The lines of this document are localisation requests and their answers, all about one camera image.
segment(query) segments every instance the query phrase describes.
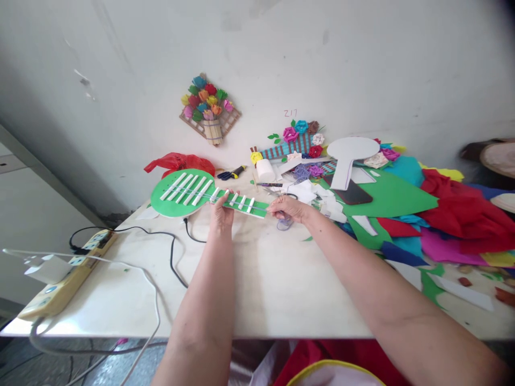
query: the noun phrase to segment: popsicle stick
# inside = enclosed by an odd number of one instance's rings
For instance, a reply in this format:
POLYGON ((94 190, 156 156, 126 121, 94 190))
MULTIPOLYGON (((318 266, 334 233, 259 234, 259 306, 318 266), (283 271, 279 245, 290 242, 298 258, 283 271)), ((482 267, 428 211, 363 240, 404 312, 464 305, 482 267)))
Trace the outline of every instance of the popsicle stick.
POLYGON ((186 176, 186 172, 182 173, 181 176, 176 179, 173 184, 170 185, 170 187, 168 188, 168 190, 166 192, 163 193, 163 195, 161 196, 161 200, 164 200, 169 194, 170 192, 173 190, 173 188, 175 188, 177 186, 177 184, 179 182, 181 182, 181 180, 184 178, 184 176, 186 176))
POLYGON ((195 195, 197 194, 198 190, 200 189, 200 187, 202 186, 202 184, 204 183, 205 181, 205 176, 201 178, 200 182, 197 184, 197 186, 195 187, 195 189, 193 189, 193 191, 189 194, 188 198, 186 198, 186 200, 183 202, 184 205, 188 205, 189 201, 195 197, 195 195))
POLYGON ((181 184, 177 187, 177 189, 174 189, 173 193, 171 196, 169 196, 169 198, 167 198, 168 201, 171 201, 173 200, 173 198, 179 194, 179 191, 183 191, 183 188, 184 186, 186 186, 186 184, 189 182, 189 180, 191 180, 193 178, 193 174, 190 174, 189 176, 186 177, 186 179, 184 181, 181 182, 181 184))
POLYGON ((247 199, 247 195, 243 195, 240 204, 238 205, 238 209, 241 210, 243 208, 243 204, 245 204, 245 200, 247 199))
POLYGON ((181 193, 181 195, 179 196, 178 199, 175 200, 175 203, 176 204, 179 204, 182 200, 182 198, 184 197, 184 195, 186 194, 187 191, 189 191, 189 189, 193 186, 193 184, 195 183, 195 181, 197 180, 198 176, 196 175, 195 177, 193 177, 192 181, 188 184, 188 186, 186 186, 186 189, 184 189, 184 191, 181 193))
POLYGON ((236 194, 232 197, 231 202, 229 202, 229 205, 230 205, 230 206, 234 206, 234 203, 236 202, 236 199, 238 198, 238 196, 239 196, 239 193, 236 193, 236 194))
POLYGON ((204 185, 204 187, 201 189, 201 191, 198 192, 198 196, 193 200, 193 204, 192 204, 193 206, 198 204, 200 199, 204 196, 205 191, 208 189, 208 187, 211 186, 212 183, 213 183, 213 180, 209 180, 208 183, 206 185, 204 185))
POLYGON ((211 195, 211 197, 209 198, 209 201, 211 202, 215 202, 215 199, 216 199, 216 196, 218 195, 218 192, 220 191, 220 187, 217 187, 215 189, 215 192, 211 195))
POLYGON ((254 205, 254 201, 256 201, 256 199, 254 197, 252 197, 251 203, 248 205, 248 208, 247 208, 247 213, 251 212, 252 205, 254 205))

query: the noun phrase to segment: white wall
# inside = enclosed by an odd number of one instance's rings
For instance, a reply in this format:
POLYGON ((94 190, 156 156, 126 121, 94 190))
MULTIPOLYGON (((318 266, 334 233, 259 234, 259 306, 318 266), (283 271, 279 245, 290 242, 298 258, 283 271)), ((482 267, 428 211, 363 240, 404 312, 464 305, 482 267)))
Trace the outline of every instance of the white wall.
POLYGON ((101 213, 148 198, 168 152, 249 163, 296 109, 455 167, 513 134, 511 30, 487 0, 17 0, 0 4, 0 117, 101 213), (74 69, 94 88, 96 102, 74 69), (218 149, 178 119, 205 71, 243 118, 218 149))

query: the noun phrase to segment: table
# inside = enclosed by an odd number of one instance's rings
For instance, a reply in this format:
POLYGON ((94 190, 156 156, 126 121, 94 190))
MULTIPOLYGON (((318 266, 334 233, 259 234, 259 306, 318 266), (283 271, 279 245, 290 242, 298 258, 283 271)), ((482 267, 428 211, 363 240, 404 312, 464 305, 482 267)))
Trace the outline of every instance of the table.
MULTIPOLYGON (((221 188, 239 189, 247 197, 273 201, 261 188, 249 183, 252 173, 237 180, 216 180, 221 188)), ((119 227, 141 226, 149 231, 177 235, 174 262, 186 282, 190 282, 204 244, 191 240, 180 219, 159 216, 138 220, 148 201, 119 227)), ((193 236, 205 240, 210 208, 202 207, 189 218, 193 236)), ((277 220, 264 220, 236 213, 233 226, 236 266, 235 338, 371 338, 372 334, 352 304, 345 288, 314 241, 304 241, 309 233, 300 224, 288 231, 276 228, 277 220)), ((162 298, 162 322, 156 337, 167 338, 186 290, 170 269, 171 237, 147 235, 131 230, 119 235, 105 258, 145 267, 155 278, 162 298)), ((54 337, 148 337, 156 325, 153 289, 140 271, 125 271, 119 264, 100 263, 79 289, 66 309, 40 332, 54 337)), ((445 264, 445 278, 460 274, 445 264)), ((509 289, 474 272, 468 276, 474 289, 494 295, 495 286, 509 289)), ((439 296, 446 312, 480 339, 513 338, 515 310, 494 299, 495 312, 471 305, 454 295, 439 296)), ((28 336, 30 322, 15 319, 0 335, 28 336)))

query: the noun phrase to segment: red clothing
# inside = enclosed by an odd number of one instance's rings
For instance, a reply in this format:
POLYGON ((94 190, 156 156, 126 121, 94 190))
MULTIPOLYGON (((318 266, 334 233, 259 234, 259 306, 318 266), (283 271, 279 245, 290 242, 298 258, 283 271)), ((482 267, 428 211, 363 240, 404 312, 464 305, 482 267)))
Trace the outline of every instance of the red clothing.
POLYGON ((438 207, 417 215, 431 227, 459 237, 465 254, 503 252, 515 248, 515 222, 485 200, 480 190, 453 181, 436 170, 422 170, 421 189, 438 197, 438 207))

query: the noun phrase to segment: yellow paper flower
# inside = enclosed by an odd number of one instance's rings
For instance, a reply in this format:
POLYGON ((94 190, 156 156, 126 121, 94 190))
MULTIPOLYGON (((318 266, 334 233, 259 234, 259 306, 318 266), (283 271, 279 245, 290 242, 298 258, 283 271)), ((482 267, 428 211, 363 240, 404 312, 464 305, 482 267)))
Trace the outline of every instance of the yellow paper flower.
POLYGON ((213 110, 213 114, 220 115, 222 113, 222 108, 219 105, 211 106, 211 110, 213 110))
POLYGON ((181 98, 181 102, 183 105, 187 106, 189 105, 189 101, 188 101, 188 98, 189 96, 188 95, 183 95, 182 98, 181 98))
POLYGON ((212 105, 216 105, 216 102, 218 102, 218 99, 216 99, 216 96, 211 95, 205 101, 208 103, 208 105, 212 106, 212 105))
POLYGON ((253 164, 256 164, 259 160, 263 159, 263 155, 260 152, 252 152, 251 161, 253 164))
POLYGON ((198 97, 202 102, 205 102, 209 98, 209 93, 206 90, 199 91, 198 97))

